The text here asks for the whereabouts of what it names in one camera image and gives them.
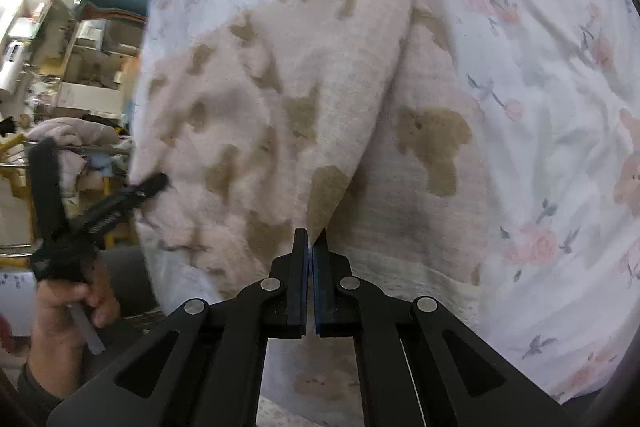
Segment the left hand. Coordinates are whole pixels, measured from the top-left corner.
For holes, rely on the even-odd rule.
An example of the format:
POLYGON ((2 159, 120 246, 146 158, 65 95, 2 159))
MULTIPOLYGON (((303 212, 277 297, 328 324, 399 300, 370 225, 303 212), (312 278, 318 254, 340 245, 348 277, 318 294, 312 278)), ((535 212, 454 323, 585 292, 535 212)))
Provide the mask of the left hand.
POLYGON ((43 280, 36 288, 27 366, 38 385, 58 399, 67 398, 79 387, 85 338, 70 313, 75 303, 89 308, 96 329, 120 317, 110 274, 101 260, 93 261, 85 283, 43 280))

